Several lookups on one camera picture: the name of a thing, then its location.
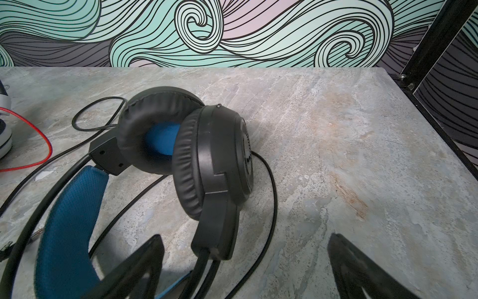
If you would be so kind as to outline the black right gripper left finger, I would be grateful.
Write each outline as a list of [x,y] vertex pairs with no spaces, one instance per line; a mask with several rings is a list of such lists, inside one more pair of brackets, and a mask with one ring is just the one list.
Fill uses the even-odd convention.
[[156,234],[86,293],[83,298],[125,299],[144,276],[148,275],[142,297],[153,299],[161,275],[163,257],[163,240],[159,234]]

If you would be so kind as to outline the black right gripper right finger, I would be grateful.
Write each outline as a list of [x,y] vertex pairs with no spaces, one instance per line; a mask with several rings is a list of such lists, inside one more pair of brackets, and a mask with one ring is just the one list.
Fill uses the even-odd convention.
[[342,299],[419,299],[343,235],[331,235],[327,252]]

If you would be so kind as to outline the white and black headphones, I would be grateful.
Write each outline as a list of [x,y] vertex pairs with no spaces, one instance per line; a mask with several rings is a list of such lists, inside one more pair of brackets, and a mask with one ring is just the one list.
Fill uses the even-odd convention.
[[[1,82],[1,108],[11,109],[11,99]],[[1,119],[1,151],[0,158],[5,157],[12,148],[12,129]]]

